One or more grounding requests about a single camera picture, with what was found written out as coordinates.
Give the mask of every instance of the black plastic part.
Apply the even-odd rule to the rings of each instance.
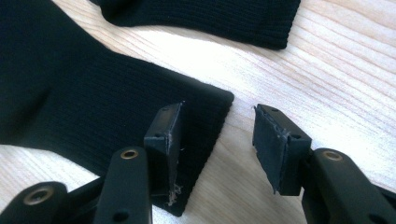
[[[129,147],[113,154],[93,223],[151,223],[146,150]]]
[[[183,104],[160,109],[145,135],[151,173],[151,194],[176,198],[177,162],[180,151]]]
[[[315,150],[311,172],[329,209],[328,223],[396,223],[392,206],[346,154]]]
[[[58,182],[43,182],[23,190],[6,207],[0,223],[50,224],[61,223],[67,216],[66,186]]]
[[[257,105],[253,145],[274,193],[298,196],[299,164],[309,155],[311,138],[280,110]]]
[[[93,223],[99,197],[105,183],[104,177],[99,177],[92,182],[69,192],[71,207],[67,224]]]

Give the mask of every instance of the screw hole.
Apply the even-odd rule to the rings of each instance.
[[[126,219],[128,219],[128,217],[129,217],[129,214],[127,211],[119,211],[116,214],[114,214],[113,220],[115,222],[123,222]]]
[[[295,139],[300,139],[301,138],[301,136],[299,134],[294,134],[294,133],[291,135],[291,137],[295,138]]]
[[[388,222],[384,218],[378,215],[370,214],[369,218],[372,222],[376,224],[388,224]]]
[[[137,157],[138,154],[139,153],[136,150],[131,149],[131,150],[123,151],[121,153],[121,157],[125,160],[130,160],[130,159]]]
[[[44,186],[26,195],[26,197],[23,199],[23,202],[27,205],[35,205],[35,204],[43,203],[48,198],[50,198],[52,194],[53,194],[53,187]]]

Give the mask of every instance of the ribbed fabric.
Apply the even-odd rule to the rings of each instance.
[[[284,49],[300,0],[92,0],[118,26],[166,25]]]
[[[55,151],[105,175],[113,152],[143,146],[157,111],[186,102],[177,202],[181,216],[233,95],[114,53],[50,1],[0,3],[0,143]]]

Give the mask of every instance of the black sock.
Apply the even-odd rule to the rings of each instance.
[[[284,49],[300,0],[92,0],[118,26],[166,25]]]
[[[97,175],[113,152],[141,146],[157,111],[186,102],[180,216],[233,95],[106,49],[51,1],[0,2],[0,143],[55,151]]]

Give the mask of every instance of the wood grain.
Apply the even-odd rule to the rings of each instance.
[[[185,214],[154,208],[154,223],[305,223],[301,199],[272,194],[251,146],[258,103],[281,109],[313,139],[350,156],[396,191],[396,2],[303,0],[286,49],[186,29],[120,28],[87,0],[56,0],[109,49],[232,91],[232,110]],[[0,147],[0,209],[44,180],[70,189],[95,176],[53,153]]]

